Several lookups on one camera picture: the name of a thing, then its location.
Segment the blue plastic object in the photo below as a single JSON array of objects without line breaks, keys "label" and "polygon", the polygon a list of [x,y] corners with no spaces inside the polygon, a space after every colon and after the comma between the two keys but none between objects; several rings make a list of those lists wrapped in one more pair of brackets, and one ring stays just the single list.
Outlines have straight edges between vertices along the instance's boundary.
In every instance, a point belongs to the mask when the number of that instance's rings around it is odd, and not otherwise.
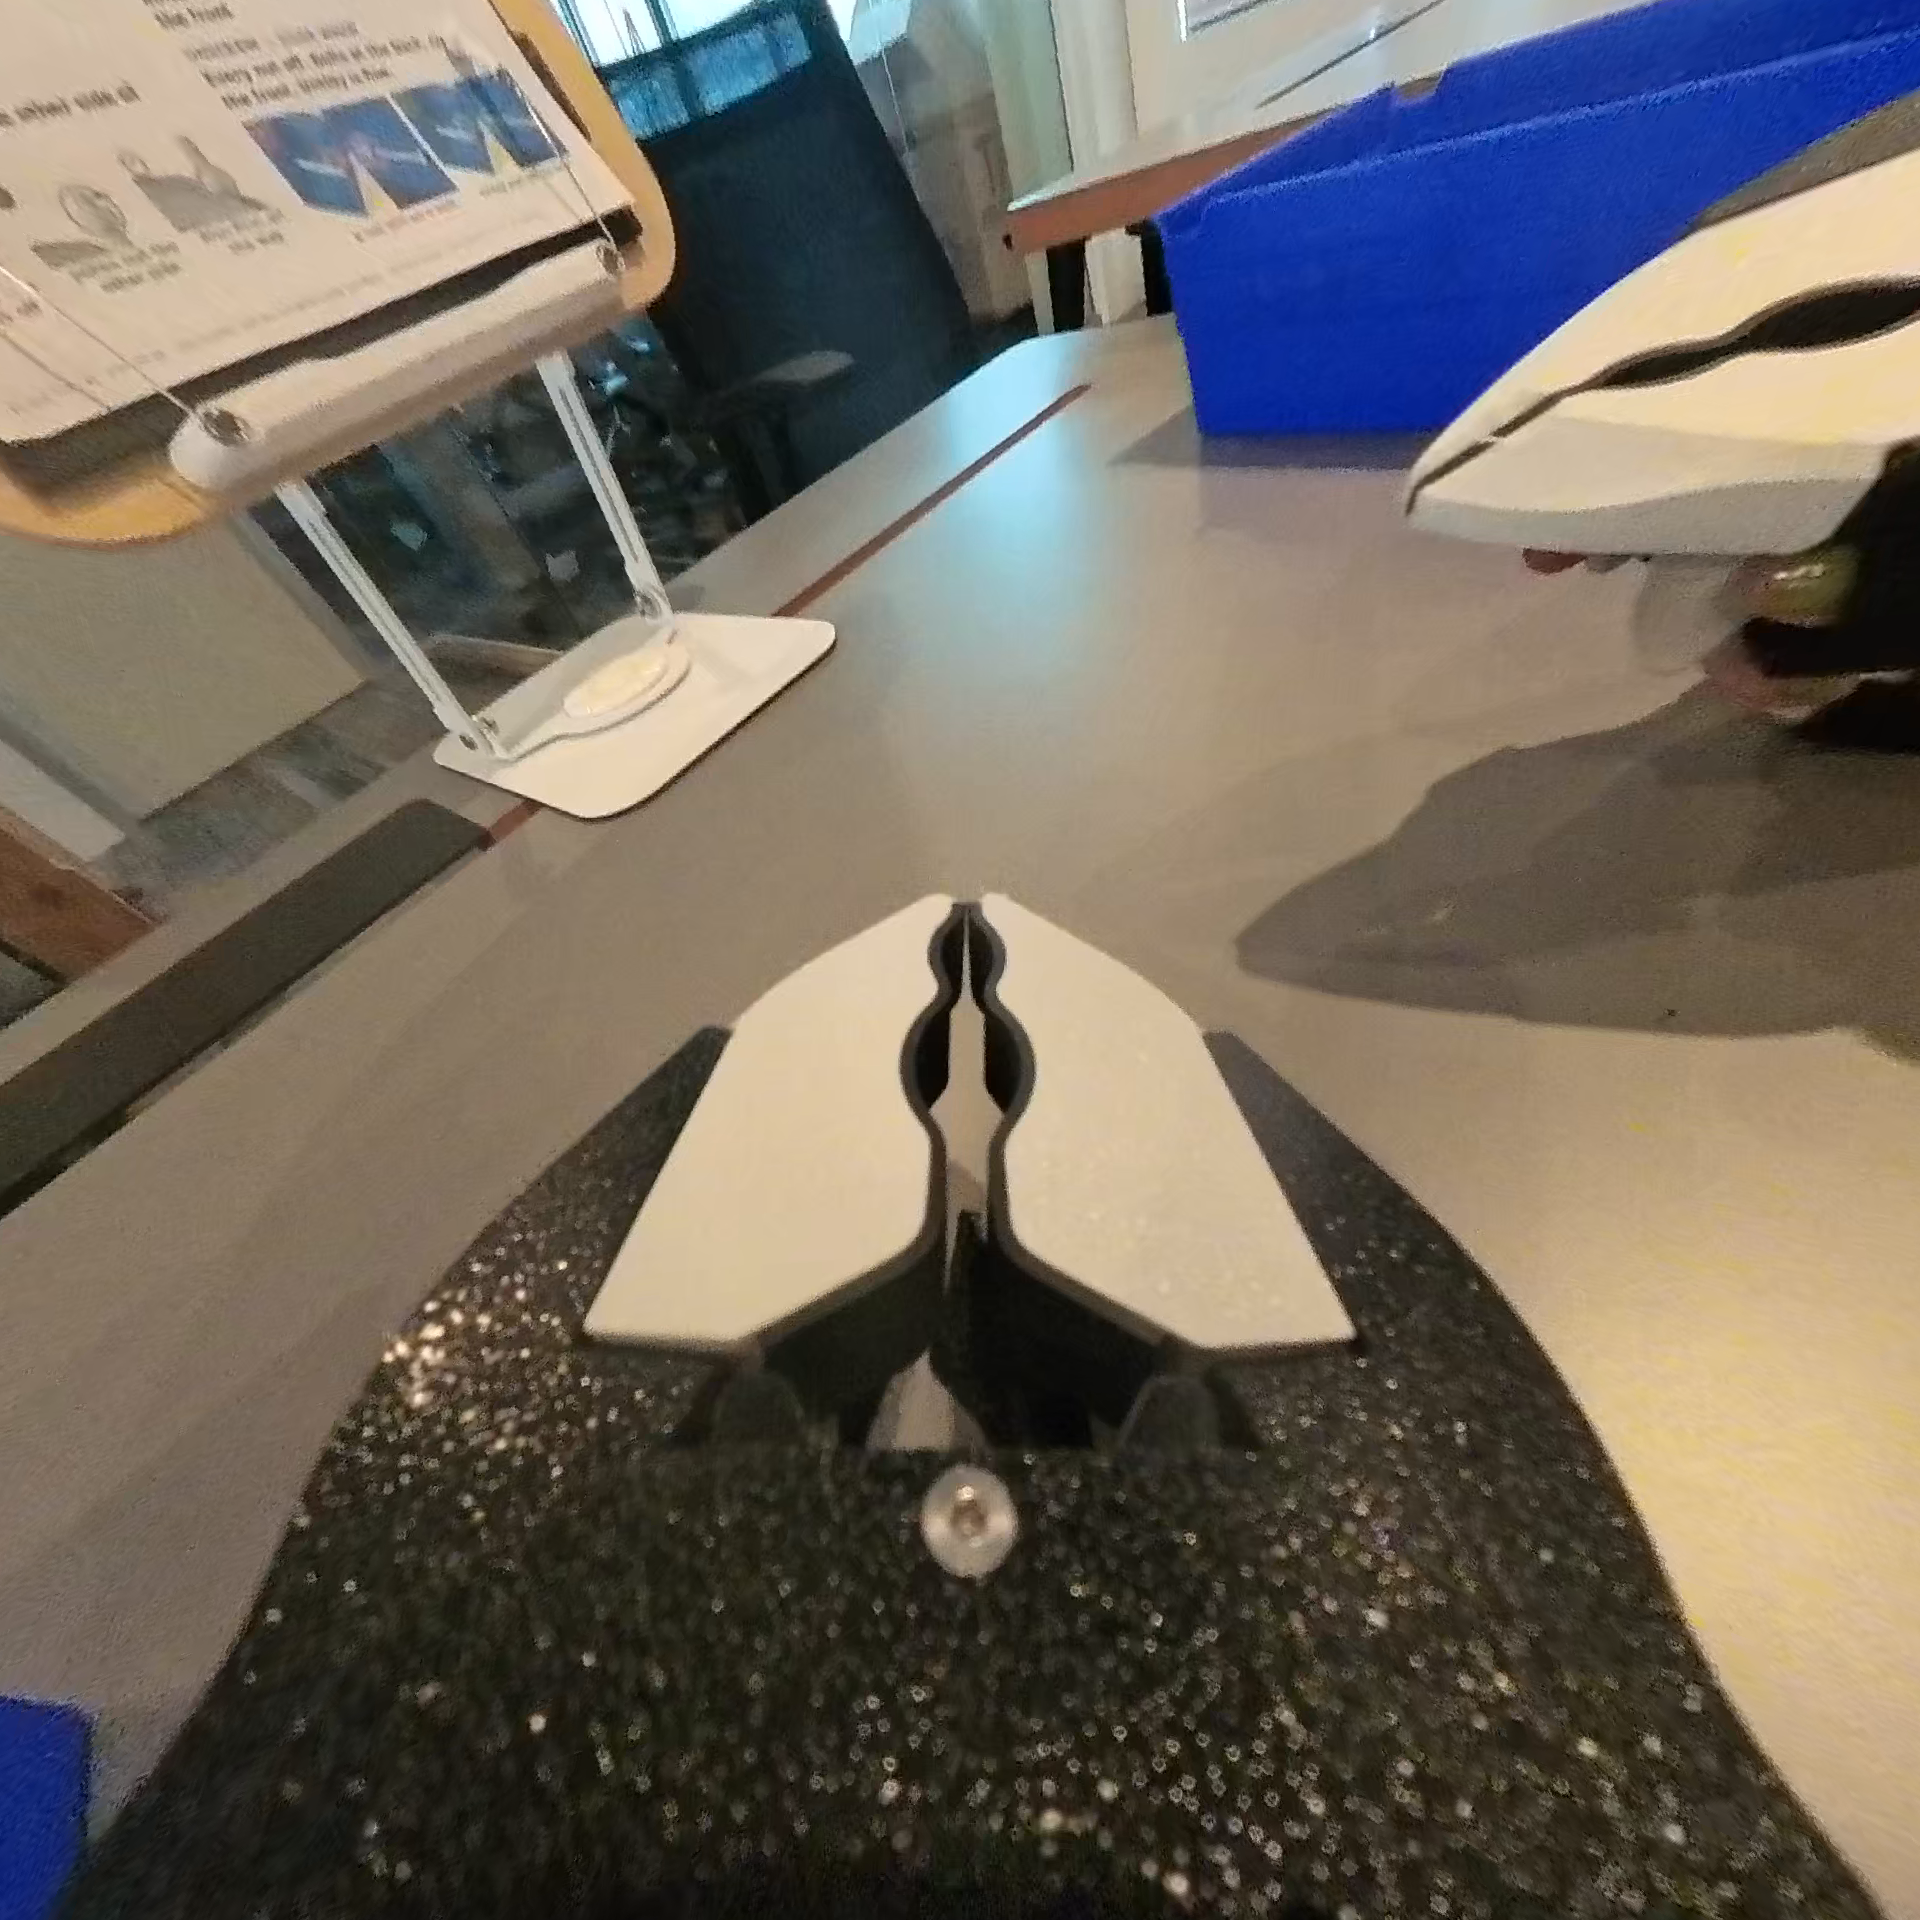
[{"label": "blue plastic object", "polygon": [[86,1846],[92,1721],[3,1696],[3,1915],[55,1915]]}]

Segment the white document stand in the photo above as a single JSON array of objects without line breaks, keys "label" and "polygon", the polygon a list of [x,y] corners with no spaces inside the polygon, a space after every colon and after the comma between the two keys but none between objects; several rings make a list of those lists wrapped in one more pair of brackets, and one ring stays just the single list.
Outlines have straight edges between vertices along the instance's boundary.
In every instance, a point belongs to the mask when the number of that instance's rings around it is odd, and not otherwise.
[{"label": "white document stand", "polygon": [[[276,499],[444,728],[436,763],[585,824],[677,782],[833,647],[814,617],[673,611],[572,354],[647,312],[677,268],[661,184],[556,6],[495,3],[567,123],[631,195],[552,235],[361,321],[36,443],[5,443],[5,534],[133,550],[191,538]],[[468,711],[316,492],[324,470],[537,374],[633,611],[512,695]]]}]

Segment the beige adjacent table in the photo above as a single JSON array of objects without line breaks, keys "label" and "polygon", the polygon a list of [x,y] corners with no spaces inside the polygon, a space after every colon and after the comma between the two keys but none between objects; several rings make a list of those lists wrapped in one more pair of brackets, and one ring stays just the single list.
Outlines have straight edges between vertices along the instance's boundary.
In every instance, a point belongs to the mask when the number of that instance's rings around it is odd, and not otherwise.
[{"label": "beige adjacent table", "polygon": [[1331,71],[1297,87],[1260,81],[1247,104],[1184,112],[1016,196],[1006,210],[1006,235],[1020,259],[1045,270],[1040,329],[1076,332],[1094,321],[1089,250],[1117,234],[1139,251],[1143,313],[1151,321],[1169,313],[1160,214],[1385,84],[1381,78],[1340,81]]}]

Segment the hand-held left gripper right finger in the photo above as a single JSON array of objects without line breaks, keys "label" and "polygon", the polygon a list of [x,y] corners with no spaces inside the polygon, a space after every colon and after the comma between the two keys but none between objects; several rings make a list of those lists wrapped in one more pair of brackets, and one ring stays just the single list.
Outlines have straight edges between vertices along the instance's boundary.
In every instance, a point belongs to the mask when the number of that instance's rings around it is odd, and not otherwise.
[{"label": "hand-held left gripper right finger", "polygon": [[997,1110],[989,1231],[1015,1274],[1148,1350],[1316,1354],[1356,1323],[1201,1026],[1006,895],[972,907]]}]

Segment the printed instruction sheet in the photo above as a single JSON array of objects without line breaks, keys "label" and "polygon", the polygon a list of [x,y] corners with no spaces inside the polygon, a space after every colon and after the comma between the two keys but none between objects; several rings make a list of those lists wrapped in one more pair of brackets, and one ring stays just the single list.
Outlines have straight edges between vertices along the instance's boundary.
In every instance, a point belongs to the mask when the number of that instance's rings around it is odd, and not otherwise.
[{"label": "printed instruction sheet", "polygon": [[8,447],[631,204],[452,3],[5,3],[3,188]]}]

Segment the dark partition screen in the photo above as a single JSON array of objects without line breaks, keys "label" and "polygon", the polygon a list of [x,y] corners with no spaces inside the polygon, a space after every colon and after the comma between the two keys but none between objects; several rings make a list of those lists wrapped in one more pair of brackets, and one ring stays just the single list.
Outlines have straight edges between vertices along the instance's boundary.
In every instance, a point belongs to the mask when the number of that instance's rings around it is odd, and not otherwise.
[{"label": "dark partition screen", "polygon": [[800,492],[1038,334],[969,312],[828,6],[747,6],[598,65],[661,184],[648,321],[713,425]]}]

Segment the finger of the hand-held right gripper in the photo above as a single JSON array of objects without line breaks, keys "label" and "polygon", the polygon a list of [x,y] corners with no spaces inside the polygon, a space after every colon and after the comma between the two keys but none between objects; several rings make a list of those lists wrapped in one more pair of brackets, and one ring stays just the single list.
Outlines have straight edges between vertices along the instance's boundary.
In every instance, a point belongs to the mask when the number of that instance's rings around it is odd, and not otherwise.
[{"label": "finger of the hand-held right gripper", "polygon": [[1636,644],[1699,673],[1724,576],[1752,542],[1807,538],[1861,474],[1848,449],[1813,449],[1807,471],[1790,470],[1796,447],[1734,423],[1736,391],[1704,371],[1461,419],[1407,479],[1407,522],[1549,568],[1638,570]]},{"label": "finger of the hand-held right gripper", "polygon": [[1918,312],[1918,153],[1832,177],[1687,234],[1484,395],[1528,414],[1646,388],[1752,352],[1855,346]]}]

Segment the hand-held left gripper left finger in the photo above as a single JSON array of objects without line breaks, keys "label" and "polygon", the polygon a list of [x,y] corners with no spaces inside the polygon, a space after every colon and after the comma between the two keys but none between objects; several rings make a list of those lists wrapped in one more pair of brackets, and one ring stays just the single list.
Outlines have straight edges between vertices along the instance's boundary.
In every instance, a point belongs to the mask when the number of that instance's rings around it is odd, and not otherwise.
[{"label": "hand-held left gripper left finger", "polygon": [[856,1329],[845,1374],[919,1352],[940,1278],[951,1016],[969,911],[932,895],[808,958],[736,1019],[582,1332],[641,1354],[796,1359]]}]

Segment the blue plastic bin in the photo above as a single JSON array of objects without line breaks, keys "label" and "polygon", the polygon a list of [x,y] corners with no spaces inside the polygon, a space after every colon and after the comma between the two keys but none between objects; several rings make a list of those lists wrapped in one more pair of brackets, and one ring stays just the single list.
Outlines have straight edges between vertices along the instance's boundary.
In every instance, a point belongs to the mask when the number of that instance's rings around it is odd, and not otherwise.
[{"label": "blue plastic bin", "polygon": [[1381,87],[1157,217],[1198,428],[1433,432],[1707,207],[1916,83],[1916,3],[1665,3]]}]

